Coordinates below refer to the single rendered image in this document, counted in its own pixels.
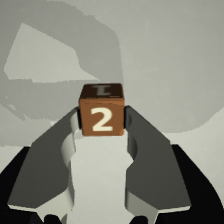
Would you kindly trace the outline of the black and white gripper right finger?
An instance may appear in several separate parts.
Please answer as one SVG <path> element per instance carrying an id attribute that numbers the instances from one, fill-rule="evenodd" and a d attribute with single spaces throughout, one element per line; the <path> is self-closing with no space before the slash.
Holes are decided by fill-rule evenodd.
<path id="1" fill-rule="evenodd" d="M 129 105 L 123 129 L 133 159 L 126 170 L 127 211 L 146 216 L 148 224 L 224 224 L 216 190 L 178 144 Z"/>

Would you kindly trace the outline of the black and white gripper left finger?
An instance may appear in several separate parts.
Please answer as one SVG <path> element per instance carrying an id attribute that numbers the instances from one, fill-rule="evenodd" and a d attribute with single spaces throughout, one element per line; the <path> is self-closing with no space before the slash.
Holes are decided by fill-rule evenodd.
<path id="1" fill-rule="evenodd" d="M 75 197 L 70 159 L 80 129 L 77 106 L 5 167 L 0 173 L 0 224 L 43 224 L 48 214 L 67 224 Z"/>

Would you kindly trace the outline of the brown number cube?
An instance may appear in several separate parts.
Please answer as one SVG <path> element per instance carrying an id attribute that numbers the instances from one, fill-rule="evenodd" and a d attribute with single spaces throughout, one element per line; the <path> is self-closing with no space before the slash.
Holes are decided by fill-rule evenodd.
<path id="1" fill-rule="evenodd" d="M 121 83 L 85 84 L 79 109 L 83 136 L 122 136 L 125 99 Z"/>

